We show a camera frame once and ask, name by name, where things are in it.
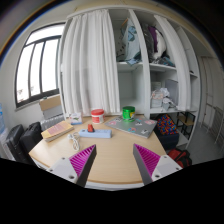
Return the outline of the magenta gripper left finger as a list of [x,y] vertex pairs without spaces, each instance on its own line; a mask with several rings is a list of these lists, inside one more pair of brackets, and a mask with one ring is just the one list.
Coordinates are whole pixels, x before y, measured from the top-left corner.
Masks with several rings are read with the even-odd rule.
[[48,169],[48,172],[84,187],[96,154],[96,146],[92,145],[70,158],[63,157],[59,159]]

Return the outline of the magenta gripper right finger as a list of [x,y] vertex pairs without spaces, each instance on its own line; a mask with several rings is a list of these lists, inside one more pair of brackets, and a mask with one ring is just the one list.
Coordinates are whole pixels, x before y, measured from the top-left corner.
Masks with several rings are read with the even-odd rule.
[[160,156],[138,144],[133,145],[133,155],[144,185],[148,185],[182,169],[168,155]]

